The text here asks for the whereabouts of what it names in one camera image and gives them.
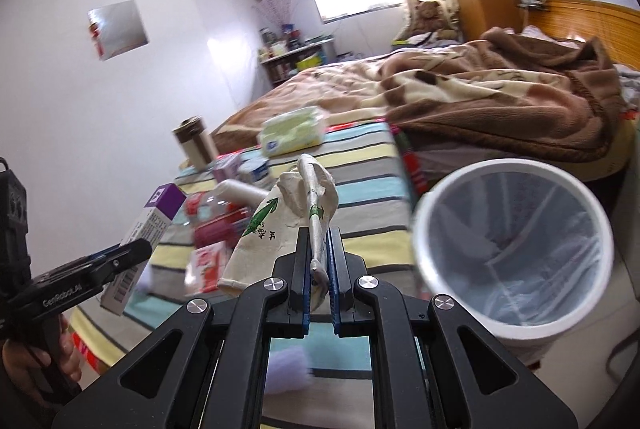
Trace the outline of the person's left hand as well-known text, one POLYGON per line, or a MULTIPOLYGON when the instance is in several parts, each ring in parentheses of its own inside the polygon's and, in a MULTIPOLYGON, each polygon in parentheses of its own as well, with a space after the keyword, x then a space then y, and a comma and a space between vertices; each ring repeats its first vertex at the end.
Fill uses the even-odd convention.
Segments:
MULTIPOLYGON (((81 379, 81 355, 73 343, 73 337, 68 331, 68 321, 64 315, 58 317, 61 328, 58 346, 58 369, 73 383, 81 379)), ((49 353, 38 348, 32 348, 21 342, 6 340, 2 342, 1 362, 8 374, 9 381, 18 391, 26 394, 37 404, 48 407, 35 382, 35 372, 49 367, 53 360, 49 353)))

